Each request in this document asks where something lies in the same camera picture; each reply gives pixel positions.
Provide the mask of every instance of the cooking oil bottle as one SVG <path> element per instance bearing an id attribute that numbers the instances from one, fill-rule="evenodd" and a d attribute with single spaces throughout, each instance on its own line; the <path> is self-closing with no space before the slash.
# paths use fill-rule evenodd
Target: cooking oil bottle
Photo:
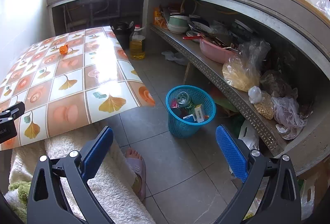
<path id="1" fill-rule="evenodd" d="M 135 25 L 134 32 L 129 37 L 129 52 L 133 59 L 143 59 L 145 57 L 145 39 L 140 25 Z"/>

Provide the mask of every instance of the small box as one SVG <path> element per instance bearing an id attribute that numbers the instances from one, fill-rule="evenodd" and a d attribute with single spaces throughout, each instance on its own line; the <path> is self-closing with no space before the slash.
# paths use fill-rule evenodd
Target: small box
<path id="1" fill-rule="evenodd" d="M 183 117 L 183 119 L 184 119 L 186 122 L 192 122 L 192 123 L 196 122 L 196 117 L 195 117 L 194 114 L 190 114 L 190 115 L 188 115 L 188 116 L 185 116 L 185 117 Z"/>
<path id="2" fill-rule="evenodd" d="M 204 111 L 203 104 L 200 104 L 195 107 L 195 114 L 196 114 L 196 119 L 197 119 L 198 123 L 205 121 L 205 119 L 204 119 L 205 111 Z"/>

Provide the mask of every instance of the person's foot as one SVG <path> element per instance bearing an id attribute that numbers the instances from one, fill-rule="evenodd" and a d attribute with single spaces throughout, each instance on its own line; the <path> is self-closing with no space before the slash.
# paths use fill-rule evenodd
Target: person's foot
<path id="1" fill-rule="evenodd" d="M 142 156 L 133 148 L 128 148 L 125 152 L 125 158 L 132 158 L 132 159 L 140 159 L 142 160 Z M 142 186 L 142 179 L 141 177 L 137 175 L 137 180 L 135 180 L 132 189 L 134 191 L 134 193 L 137 195 L 139 193 L 139 191 L 141 190 L 141 186 Z"/>

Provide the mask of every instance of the kitchen counter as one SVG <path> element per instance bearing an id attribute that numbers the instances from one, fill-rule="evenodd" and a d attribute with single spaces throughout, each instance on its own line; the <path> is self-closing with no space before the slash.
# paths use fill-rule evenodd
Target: kitchen counter
<path id="1" fill-rule="evenodd" d="M 47 0 L 47 5 L 52 15 L 52 8 L 73 0 Z M 326 77 L 330 80 L 330 21 L 318 10 L 314 9 L 304 0 L 199 0 L 216 4 L 230 10 L 239 12 L 252 18 L 258 23 L 271 29 L 277 35 L 289 40 L 298 48 L 313 64 L 319 67 Z M 144 0 L 143 5 L 143 26 L 153 21 L 153 8 L 159 5 L 155 0 Z M 209 67 L 208 61 L 196 59 L 195 53 L 188 53 L 184 44 L 167 33 L 154 27 L 151 30 L 160 35 L 169 42 L 174 48 L 184 53 L 186 57 L 199 68 L 206 76 L 222 91 L 224 91 L 221 75 L 213 72 Z M 148 38 L 151 35 L 149 29 L 146 30 Z M 232 103 L 237 109 L 243 112 L 243 115 L 250 122 L 254 121 L 255 129 L 264 140 L 268 149 L 275 156 L 284 152 L 293 155 L 293 162 L 297 173 L 302 173 L 312 167 L 315 163 L 322 160 L 330 153 L 328 149 L 328 140 L 326 139 L 326 123 L 329 122 L 330 114 L 327 108 L 324 108 L 320 122 L 311 124 L 311 128 L 305 128 L 306 132 L 293 140 L 291 143 L 284 144 L 281 139 L 274 135 L 273 125 L 258 117 L 253 108 L 247 103 L 246 96 L 235 92 L 235 89 L 229 91 Z M 310 154 L 301 158 L 299 152 L 306 151 Z"/>

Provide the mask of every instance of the metal screw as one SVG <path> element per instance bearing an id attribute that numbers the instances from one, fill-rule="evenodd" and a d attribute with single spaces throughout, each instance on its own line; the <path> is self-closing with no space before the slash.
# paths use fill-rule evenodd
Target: metal screw
<path id="1" fill-rule="evenodd" d="M 255 156 L 255 157 L 259 157 L 259 156 L 260 156 L 260 152 L 259 152 L 258 150 L 256 150 L 256 149 L 252 150 L 252 151 L 251 151 L 251 154 L 252 154 L 253 156 Z"/>
<path id="2" fill-rule="evenodd" d="M 78 152 L 78 151 L 76 151 L 76 150 L 73 150 L 73 151 L 71 151 L 71 152 L 69 153 L 69 156 L 70 156 L 70 157 L 72 157 L 72 158 L 74 158 L 74 157 L 77 157 L 77 156 L 78 156 L 78 154 L 79 154 L 79 152 Z"/>
<path id="3" fill-rule="evenodd" d="M 290 161 L 290 157 L 288 155 L 283 155 L 282 159 L 285 161 Z"/>
<path id="4" fill-rule="evenodd" d="M 45 161 L 45 160 L 47 160 L 47 156 L 46 155 L 42 155 L 39 160 L 40 161 Z"/>

